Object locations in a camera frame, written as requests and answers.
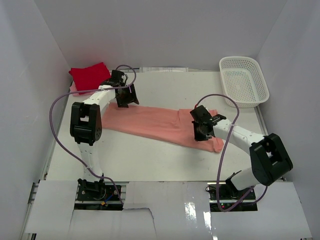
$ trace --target red cloth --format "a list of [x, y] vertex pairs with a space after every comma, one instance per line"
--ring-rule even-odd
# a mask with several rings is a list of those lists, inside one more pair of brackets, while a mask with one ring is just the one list
[[110, 72], [103, 62], [86, 68], [72, 67], [69, 74], [73, 77], [78, 91], [97, 89], [104, 80], [111, 78]]
[[[165, 141], [181, 146], [220, 153], [224, 142], [213, 137], [195, 141], [191, 109], [172, 110], [160, 107], [135, 106], [119, 108], [110, 103], [102, 116], [102, 127], [119, 132]], [[216, 115], [216, 110], [209, 111]]]

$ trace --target white panel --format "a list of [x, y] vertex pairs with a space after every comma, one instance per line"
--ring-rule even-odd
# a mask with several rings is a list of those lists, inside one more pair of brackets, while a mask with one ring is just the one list
[[124, 209], [150, 209], [157, 240], [210, 240], [206, 182], [130, 182]]
[[289, 0], [258, 61], [270, 91], [261, 106], [269, 132], [282, 138], [293, 180], [315, 239], [320, 239], [320, 2]]
[[41, 233], [36, 240], [157, 240], [149, 209], [74, 210], [67, 234]]
[[218, 69], [255, 57], [286, 0], [35, 0], [72, 67]]
[[25, 232], [67, 234], [77, 188], [77, 181], [40, 181]]
[[0, 1], [0, 42], [0, 239], [16, 240], [53, 143], [49, 108], [68, 89], [68, 65], [33, 0]]
[[[260, 196], [265, 187], [255, 187]], [[299, 240], [310, 238], [304, 211], [292, 182], [275, 182], [257, 204], [258, 211], [212, 212], [218, 240]]]

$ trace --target white enclosure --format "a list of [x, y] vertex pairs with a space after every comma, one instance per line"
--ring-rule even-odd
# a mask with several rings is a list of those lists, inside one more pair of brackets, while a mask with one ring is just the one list
[[68, 91], [71, 67], [218, 71], [226, 56], [260, 64], [267, 130], [287, 148], [287, 178], [320, 238], [319, 22], [318, 0], [0, 0], [0, 239], [20, 239], [32, 184], [54, 149], [49, 108]]

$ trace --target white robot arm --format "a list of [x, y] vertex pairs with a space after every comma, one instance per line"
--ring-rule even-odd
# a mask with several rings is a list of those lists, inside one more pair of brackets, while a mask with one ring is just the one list
[[102, 134], [101, 110], [114, 98], [119, 108], [127, 108], [130, 103], [139, 104], [133, 84], [128, 88], [108, 89], [125, 86], [124, 75], [122, 71], [113, 70], [111, 78], [99, 86], [99, 89], [107, 90], [97, 91], [83, 102], [75, 102], [72, 105], [70, 134], [78, 144], [82, 160], [87, 164], [87, 167], [83, 166], [83, 179], [88, 182], [100, 180], [93, 176], [88, 168], [98, 176], [103, 175], [97, 144], [94, 144]]
[[[211, 116], [203, 105], [190, 113], [194, 119], [196, 141], [206, 141], [211, 137], [227, 139], [232, 123], [225, 116]], [[229, 142], [245, 151], [251, 160], [250, 168], [232, 174], [225, 181], [231, 192], [236, 193], [257, 184], [269, 186], [293, 168], [280, 137], [274, 133], [264, 136], [236, 125]]]

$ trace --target white basket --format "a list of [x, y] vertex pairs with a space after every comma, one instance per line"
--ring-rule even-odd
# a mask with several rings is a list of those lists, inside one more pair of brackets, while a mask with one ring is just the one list
[[[227, 56], [220, 60], [223, 94], [239, 108], [254, 108], [269, 98], [269, 91], [258, 62], [245, 56]], [[228, 105], [235, 105], [225, 98]]]

